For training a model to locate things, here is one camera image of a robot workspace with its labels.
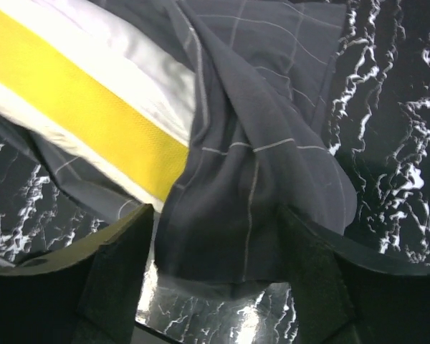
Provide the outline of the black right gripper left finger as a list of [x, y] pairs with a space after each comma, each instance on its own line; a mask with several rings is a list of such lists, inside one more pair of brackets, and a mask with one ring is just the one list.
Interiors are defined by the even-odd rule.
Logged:
[[129, 343], [153, 215], [142, 205], [68, 247], [0, 267], [0, 343]]

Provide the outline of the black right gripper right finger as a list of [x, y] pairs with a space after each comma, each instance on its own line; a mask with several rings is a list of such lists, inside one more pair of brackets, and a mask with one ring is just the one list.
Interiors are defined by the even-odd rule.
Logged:
[[282, 207], [300, 343], [430, 343], [430, 266], [379, 254]]

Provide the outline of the grey checked pillowcase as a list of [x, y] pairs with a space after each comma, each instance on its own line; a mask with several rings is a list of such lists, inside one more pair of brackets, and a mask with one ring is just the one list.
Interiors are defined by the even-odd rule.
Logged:
[[[89, 1], [140, 30], [194, 75], [188, 155], [156, 212], [162, 284], [237, 299], [283, 282], [281, 206], [342, 234], [357, 197], [321, 139], [344, 3]], [[68, 196], [107, 221], [137, 200], [86, 161], [0, 116], [5, 136]]]

